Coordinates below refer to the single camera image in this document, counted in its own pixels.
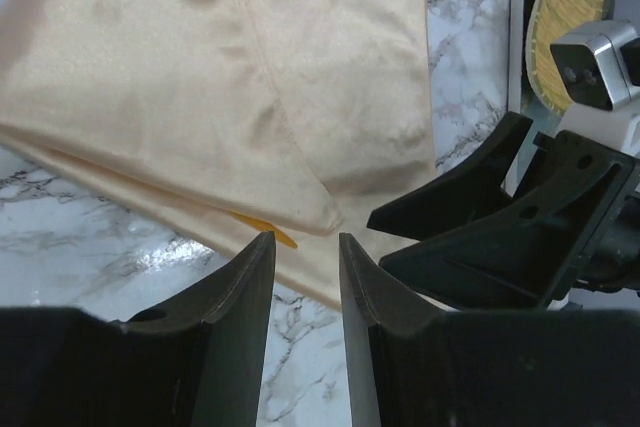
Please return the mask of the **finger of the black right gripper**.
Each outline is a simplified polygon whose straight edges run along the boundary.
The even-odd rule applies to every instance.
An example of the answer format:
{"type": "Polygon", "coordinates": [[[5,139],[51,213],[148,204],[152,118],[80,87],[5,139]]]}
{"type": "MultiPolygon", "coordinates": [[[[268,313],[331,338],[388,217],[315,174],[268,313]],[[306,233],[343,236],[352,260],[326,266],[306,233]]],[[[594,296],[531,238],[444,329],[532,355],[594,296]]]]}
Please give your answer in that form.
{"type": "Polygon", "coordinates": [[[532,120],[507,113],[468,158],[428,184],[372,211],[367,227],[425,241],[493,214],[512,202],[502,184],[532,120]]]}

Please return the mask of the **peach cloth napkin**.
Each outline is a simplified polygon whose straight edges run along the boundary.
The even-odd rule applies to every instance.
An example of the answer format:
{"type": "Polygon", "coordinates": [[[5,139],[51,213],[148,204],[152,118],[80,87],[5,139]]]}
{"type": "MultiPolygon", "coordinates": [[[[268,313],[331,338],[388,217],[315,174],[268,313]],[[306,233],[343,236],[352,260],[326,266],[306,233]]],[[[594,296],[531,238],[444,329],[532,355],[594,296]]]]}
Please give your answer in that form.
{"type": "Polygon", "coordinates": [[[338,236],[430,181],[426,0],[7,0],[1,141],[233,256],[264,220],[277,280],[340,304],[338,236]]]}

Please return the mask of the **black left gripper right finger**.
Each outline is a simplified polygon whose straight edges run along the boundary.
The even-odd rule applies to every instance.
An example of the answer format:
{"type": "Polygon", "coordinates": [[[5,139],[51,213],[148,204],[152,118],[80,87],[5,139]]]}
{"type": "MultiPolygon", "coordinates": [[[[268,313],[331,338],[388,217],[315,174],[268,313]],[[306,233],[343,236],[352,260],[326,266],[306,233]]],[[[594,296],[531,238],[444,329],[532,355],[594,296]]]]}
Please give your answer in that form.
{"type": "Polygon", "coordinates": [[[635,426],[635,311],[442,310],[350,234],[339,275],[356,426],[635,426]]]}

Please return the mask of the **orange plastic knife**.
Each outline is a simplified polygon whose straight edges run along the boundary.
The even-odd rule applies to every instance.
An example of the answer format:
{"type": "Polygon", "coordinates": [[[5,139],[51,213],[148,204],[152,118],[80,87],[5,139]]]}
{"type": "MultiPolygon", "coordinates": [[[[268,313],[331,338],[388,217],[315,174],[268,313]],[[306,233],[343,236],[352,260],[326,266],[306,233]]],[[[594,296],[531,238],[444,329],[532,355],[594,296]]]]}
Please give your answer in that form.
{"type": "Polygon", "coordinates": [[[280,242],[281,244],[289,248],[292,248],[292,249],[298,248],[298,244],[291,237],[289,237],[285,232],[283,232],[278,227],[274,226],[269,222],[266,222],[261,219],[241,215],[235,212],[230,212],[229,215],[234,219],[236,219],[237,221],[255,229],[256,231],[272,232],[275,235],[275,239],[277,242],[280,242]]]}

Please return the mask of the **yellow woven coaster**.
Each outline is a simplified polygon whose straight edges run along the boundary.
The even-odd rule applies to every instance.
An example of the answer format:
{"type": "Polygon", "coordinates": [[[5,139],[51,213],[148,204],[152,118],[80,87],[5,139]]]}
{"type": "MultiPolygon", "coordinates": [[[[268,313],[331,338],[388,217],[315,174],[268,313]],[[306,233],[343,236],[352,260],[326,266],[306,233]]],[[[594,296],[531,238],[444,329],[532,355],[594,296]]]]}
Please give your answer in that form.
{"type": "Polygon", "coordinates": [[[534,0],[526,33],[525,64],[531,88],[551,112],[571,104],[551,54],[551,44],[579,25],[602,18],[604,0],[534,0]]]}

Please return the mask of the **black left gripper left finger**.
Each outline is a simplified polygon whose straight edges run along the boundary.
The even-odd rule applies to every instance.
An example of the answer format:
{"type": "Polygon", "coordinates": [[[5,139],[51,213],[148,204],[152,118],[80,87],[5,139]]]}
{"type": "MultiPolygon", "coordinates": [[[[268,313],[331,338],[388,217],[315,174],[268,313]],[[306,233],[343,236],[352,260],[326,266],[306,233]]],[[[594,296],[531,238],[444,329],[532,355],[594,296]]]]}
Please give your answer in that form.
{"type": "Polygon", "coordinates": [[[1,312],[5,426],[252,426],[276,242],[259,234],[214,273],[127,321],[70,307],[1,312]]]}

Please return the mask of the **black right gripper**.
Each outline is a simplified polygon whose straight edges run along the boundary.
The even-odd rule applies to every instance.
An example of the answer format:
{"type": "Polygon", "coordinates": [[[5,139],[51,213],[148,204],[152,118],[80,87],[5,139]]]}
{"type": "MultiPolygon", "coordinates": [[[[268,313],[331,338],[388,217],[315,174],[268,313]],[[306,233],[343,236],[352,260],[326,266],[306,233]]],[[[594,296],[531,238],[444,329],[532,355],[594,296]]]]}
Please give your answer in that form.
{"type": "Polygon", "coordinates": [[[456,309],[543,309],[569,290],[639,290],[639,163],[564,131],[538,135],[510,205],[381,259],[456,309]]]}

